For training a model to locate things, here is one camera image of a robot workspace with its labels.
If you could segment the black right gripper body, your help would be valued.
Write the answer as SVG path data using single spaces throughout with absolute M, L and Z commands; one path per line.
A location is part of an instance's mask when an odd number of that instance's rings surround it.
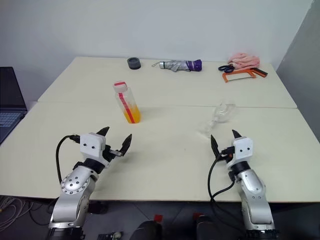
M 223 161 L 231 161 L 234 155 L 234 146 L 229 146 L 221 151 L 221 159 Z

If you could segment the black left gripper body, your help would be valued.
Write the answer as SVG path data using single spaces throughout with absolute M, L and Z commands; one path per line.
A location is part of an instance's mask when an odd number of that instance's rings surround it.
M 109 145 L 105 145 L 105 149 L 102 151 L 102 157 L 107 161 L 111 162 L 116 157 L 122 157 L 123 153 L 119 150 L 113 150 Z

